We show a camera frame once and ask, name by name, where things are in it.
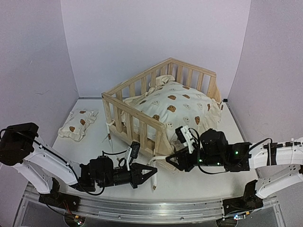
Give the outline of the bear print cushion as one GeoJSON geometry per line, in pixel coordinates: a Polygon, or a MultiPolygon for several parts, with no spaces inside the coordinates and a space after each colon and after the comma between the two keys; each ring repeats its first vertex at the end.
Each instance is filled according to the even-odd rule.
{"type": "Polygon", "coordinates": [[[211,98],[200,90],[162,75],[139,96],[121,98],[102,93],[107,130],[127,144],[141,143],[140,153],[159,166],[176,172],[165,156],[181,148],[175,129],[188,126],[198,133],[217,129],[222,117],[221,98],[211,98]]]}

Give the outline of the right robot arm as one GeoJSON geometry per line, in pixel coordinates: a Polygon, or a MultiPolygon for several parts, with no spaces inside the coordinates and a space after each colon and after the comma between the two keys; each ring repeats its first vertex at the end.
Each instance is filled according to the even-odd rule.
{"type": "Polygon", "coordinates": [[[166,162],[180,171],[189,172],[195,166],[222,166],[225,172],[241,172],[265,166],[286,165],[284,170],[246,184],[246,192],[239,197],[238,205],[248,210],[257,202],[257,197],[267,196],[303,181],[303,139],[273,142],[266,138],[257,143],[240,142],[229,144],[222,131],[209,129],[195,137],[186,127],[176,129],[176,135],[184,146],[166,157],[166,162]]]}

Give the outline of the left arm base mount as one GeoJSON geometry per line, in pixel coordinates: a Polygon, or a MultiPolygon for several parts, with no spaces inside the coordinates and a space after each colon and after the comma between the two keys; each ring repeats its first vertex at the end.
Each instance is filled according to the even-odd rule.
{"type": "Polygon", "coordinates": [[[77,211],[80,203],[80,197],[76,195],[60,192],[59,182],[52,177],[52,188],[47,194],[40,194],[39,202],[67,211],[77,211]]]}

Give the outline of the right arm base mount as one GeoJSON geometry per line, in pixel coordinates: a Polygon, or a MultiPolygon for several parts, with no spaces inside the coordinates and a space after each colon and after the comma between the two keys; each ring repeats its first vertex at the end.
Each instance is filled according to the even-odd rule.
{"type": "Polygon", "coordinates": [[[263,199],[256,195],[256,183],[257,180],[247,183],[242,196],[223,200],[223,213],[225,217],[244,214],[247,211],[263,207],[263,199]]]}

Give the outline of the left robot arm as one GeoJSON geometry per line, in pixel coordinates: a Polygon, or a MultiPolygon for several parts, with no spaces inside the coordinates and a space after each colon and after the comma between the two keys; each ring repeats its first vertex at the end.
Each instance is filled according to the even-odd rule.
{"type": "Polygon", "coordinates": [[[60,155],[38,135],[39,127],[32,122],[11,125],[0,131],[0,162],[18,170],[54,207],[63,203],[59,186],[47,173],[61,179],[69,187],[92,196],[105,188],[129,184],[136,189],[154,176],[158,169],[136,163],[140,143],[133,142],[114,166],[112,153],[102,152],[87,164],[79,164],[60,155]]]}

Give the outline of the wooden pet bed frame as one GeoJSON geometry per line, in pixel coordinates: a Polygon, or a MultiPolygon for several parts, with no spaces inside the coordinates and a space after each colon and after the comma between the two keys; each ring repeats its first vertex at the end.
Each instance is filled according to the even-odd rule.
{"type": "Polygon", "coordinates": [[[215,72],[168,58],[102,93],[109,131],[147,157],[173,154],[176,128],[216,129],[222,98],[215,72]]]}

